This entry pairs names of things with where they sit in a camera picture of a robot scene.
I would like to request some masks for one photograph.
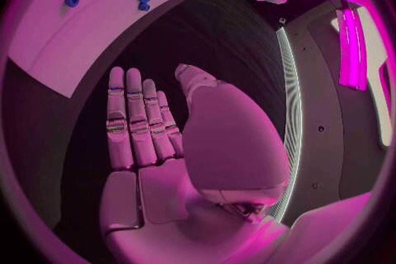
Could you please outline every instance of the dark floor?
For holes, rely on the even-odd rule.
[[[284,136],[285,91],[281,54],[273,28],[246,0],[187,0],[144,31],[116,59],[137,67],[166,92],[178,125],[187,106],[174,69],[196,65],[241,88]],[[99,232],[101,190],[110,165],[106,140],[108,71],[82,110],[67,151],[61,185],[58,236],[93,263],[109,263]]]

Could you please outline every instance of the black floor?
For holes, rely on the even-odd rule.
[[[187,106],[174,78],[178,63],[196,65],[241,88],[267,112],[283,138],[286,105],[277,39],[273,27],[246,0],[187,0],[116,59],[114,65],[139,68],[144,79],[152,78],[157,89],[165,91],[182,128]],[[100,196],[111,172],[105,130],[108,71],[85,104],[69,143],[62,219],[55,228],[64,242],[93,263],[111,261],[98,224]]]

